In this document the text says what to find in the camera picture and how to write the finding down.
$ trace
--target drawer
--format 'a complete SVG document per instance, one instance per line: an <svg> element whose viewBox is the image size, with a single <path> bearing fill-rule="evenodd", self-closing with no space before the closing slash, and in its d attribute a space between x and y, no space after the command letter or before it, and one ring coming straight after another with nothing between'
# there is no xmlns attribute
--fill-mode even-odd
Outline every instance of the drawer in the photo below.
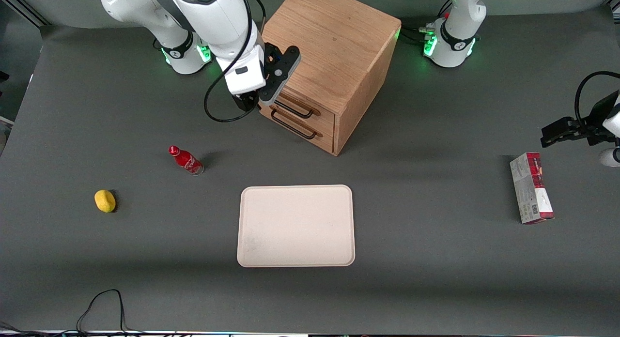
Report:
<svg viewBox="0 0 620 337"><path fill-rule="evenodd" d="M334 150L334 114L326 110L307 109L290 101L281 101L271 106L261 106L261 114L285 127L290 132L305 138L320 149L332 153Z"/></svg>

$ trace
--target green led light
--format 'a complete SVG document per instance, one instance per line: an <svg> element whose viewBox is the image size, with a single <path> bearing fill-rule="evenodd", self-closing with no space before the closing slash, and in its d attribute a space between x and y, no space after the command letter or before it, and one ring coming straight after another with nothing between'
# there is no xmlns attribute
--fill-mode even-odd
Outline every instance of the green led light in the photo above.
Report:
<svg viewBox="0 0 620 337"><path fill-rule="evenodd" d="M166 58L166 63L170 65L170 60L168 59L168 55L166 55L164 48L161 49L161 53L164 54L164 57Z"/></svg>
<svg viewBox="0 0 620 337"><path fill-rule="evenodd" d="M429 39L424 46L424 54L431 56L434 51L434 47L437 45L437 37L434 35Z"/></svg>
<svg viewBox="0 0 620 337"><path fill-rule="evenodd" d="M469 51L467 52L467 56L471 55L471 51L474 50L474 44L476 43L476 38L471 41L471 46L469 47Z"/></svg>
<svg viewBox="0 0 620 337"><path fill-rule="evenodd" d="M200 54L200 57L202 57L204 63L211 61L211 50L209 50L208 46L196 46L196 50Z"/></svg>

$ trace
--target bottle cap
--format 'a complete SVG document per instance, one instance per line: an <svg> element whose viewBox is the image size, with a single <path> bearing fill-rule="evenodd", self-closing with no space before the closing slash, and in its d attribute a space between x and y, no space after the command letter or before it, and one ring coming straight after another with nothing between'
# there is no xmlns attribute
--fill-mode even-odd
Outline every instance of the bottle cap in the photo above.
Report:
<svg viewBox="0 0 620 337"><path fill-rule="evenodd" d="M181 150L177 146L170 146L170 148L168 149L168 153L172 154L173 156L178 156L181 153Z"/></svg>

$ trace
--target cabinet top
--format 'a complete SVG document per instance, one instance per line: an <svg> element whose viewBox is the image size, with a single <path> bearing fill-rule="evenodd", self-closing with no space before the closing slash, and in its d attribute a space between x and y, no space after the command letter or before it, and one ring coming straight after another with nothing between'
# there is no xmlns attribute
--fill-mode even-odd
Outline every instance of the cabinet top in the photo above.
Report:
<svg viewBox="0 0 620 337"><path fill-rule="evenodd" d="M400 27L399 19L356 0L285 0L263 39L301 52L284 96L342 114Z"/></svg>

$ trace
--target black drawer handle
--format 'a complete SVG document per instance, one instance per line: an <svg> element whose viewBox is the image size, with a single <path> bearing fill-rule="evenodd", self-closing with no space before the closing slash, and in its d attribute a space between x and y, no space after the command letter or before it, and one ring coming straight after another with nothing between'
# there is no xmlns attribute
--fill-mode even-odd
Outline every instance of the black drawer handle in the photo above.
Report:
<svg viewBox="0 0 620 337"><path fill-rule="evenodd" d="M301 113L297 112L296 110L290 108L289 106L284 105L283 103L281 103L278 100L275 100L275 104L280 106L280 107L282 107L285 110L288 110L290 113L292 113L295 116L298 116L298 117L300 117L302 119L308 119L308 118L310 118L310 116L312 116L312 114L314 114L314 111L312 109L310 110L310 112L308 112L308 114L301 114Z"/></svg>
<svg viewBox="0 0 620 337"><path fill-rule="evenodd" d="M278 119L275 117L275 114L277 113L277 110L272 110L272 119L276 121L276 123L279 123L279 125L282 125L283 127L286 127L286 129L291 130L292 132L294 132L295 134L298 134L299 136L305 138L306 140L312 140L315 136L316 136L316 131L312 133L312 135L308 136L306 134L304 134L303 132L295 129L294 127L290 126L288 123L285 123L284 121L282 121L281 119Z"/></svg>

